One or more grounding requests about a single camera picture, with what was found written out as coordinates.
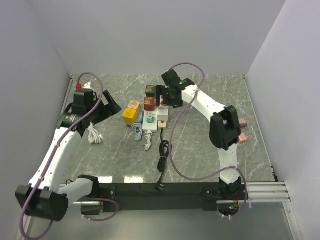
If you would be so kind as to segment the small white power strip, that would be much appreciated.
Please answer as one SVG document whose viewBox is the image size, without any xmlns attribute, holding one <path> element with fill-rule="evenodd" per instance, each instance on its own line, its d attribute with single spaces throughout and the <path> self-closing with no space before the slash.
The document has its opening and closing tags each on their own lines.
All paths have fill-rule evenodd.
<svg viewBox="0 0 320 240">
<path fill-rule="evenodd" d="M 90 80 L 89 82 L 84 84 L 85 89 L 91 89 L 94 91 L 93 88 L 93 81 Z M 97 131 L 94 124 L 91 122 L 89 127 L 87 128 L 88 131 L 88 142 L 92 145 L 101 144 L 103 141 L 103 136 Z"/>
</svg>

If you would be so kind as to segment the beige power strip red sockets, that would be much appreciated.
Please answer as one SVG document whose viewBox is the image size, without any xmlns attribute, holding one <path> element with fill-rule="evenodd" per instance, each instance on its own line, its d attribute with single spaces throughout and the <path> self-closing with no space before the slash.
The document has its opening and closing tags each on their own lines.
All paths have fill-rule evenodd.
<svg viewBox="0 0 320 240">
<path fill-rule="evenodd" d="M 160 99 L 160 104 L 156 110 L 156 114 L 157 114 L 158 128 L 166 129 L 167 123 L 169 120 L 169 107 L 167 105 L 164 105 L 164 101 L 162 98 Z"/>
</svg>

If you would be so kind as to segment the pink plug adapter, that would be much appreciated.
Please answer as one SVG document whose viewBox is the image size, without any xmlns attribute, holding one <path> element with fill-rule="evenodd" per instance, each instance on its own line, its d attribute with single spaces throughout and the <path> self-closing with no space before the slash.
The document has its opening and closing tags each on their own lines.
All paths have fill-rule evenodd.
<svg viewBox="0 0 320 240">
<path fill-rule="evenodd" d="M 248 123 L 244 118 L 240 118 L 239 119 L 239 125 L 240 125 L 241 128 L 245 128 L 245 127 L 248 126 Z"/>
<path fill-rule="evenodd" d="M 239 142 L 242 143 L 242 142 L 245 142 L 248 140 L 247 136 L 245 135 L 245 133 L 241 133 L 238 137 L 239 139 Z"/>
</svg>

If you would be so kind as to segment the white cube adapter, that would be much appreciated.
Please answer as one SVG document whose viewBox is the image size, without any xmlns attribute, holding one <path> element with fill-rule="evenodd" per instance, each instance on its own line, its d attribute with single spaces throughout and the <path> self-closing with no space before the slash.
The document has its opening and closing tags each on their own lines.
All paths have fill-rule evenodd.
<svg viewBox="0 0 320 240">
<path fill-rule="evenodd" d="M 158 121 L 167 122 L 169 119 L 169 107 L 168 106 L 159 106 L 156 109 L 156 115 Z"/>
</svg>

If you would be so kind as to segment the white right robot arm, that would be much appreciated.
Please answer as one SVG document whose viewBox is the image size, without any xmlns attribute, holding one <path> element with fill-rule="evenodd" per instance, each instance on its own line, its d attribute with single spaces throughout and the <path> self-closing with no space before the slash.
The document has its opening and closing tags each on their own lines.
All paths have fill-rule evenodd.
<svg viewBox="0 0 320 240">
<path fill-rule="evenodd" d="M 165 85 L 156 87 L 157 95 L 163 96 L 166 106 L 185 109 L 194 107 L 209 122 L 209 139 L 217 148 L 220 170 L 219 187 L 215 197 L 222 200 L 233 200 L 245 188 L 245 179 L 238 168 L 238 143 L 241 127 L 237 110 L 234 106 L 225 106 L 200 90 L 189 78 L 181 79 L 174 69 L 168 70 L 162 76 Z"/>
</svg>

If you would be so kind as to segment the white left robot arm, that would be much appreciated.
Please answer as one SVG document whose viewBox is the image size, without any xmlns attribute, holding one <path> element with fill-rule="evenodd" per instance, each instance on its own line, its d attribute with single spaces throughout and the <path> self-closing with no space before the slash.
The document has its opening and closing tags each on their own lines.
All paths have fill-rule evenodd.
<svg viewBox="0 0 320 240">
<path fill-rule="evenodd" d="M 64 170 L 86 130 L 119 113 L 121 107 L 107 90 L 97 95 L 92 89 L 78 89 L 58 119 L 50 148 L 27 185 L 19 185 L 15 197 L 23 214 L 59 222 L 70 204 L 101 197 L 99 179 L 80 175 L 69 187 L 60 187 Z"/>
</svg>

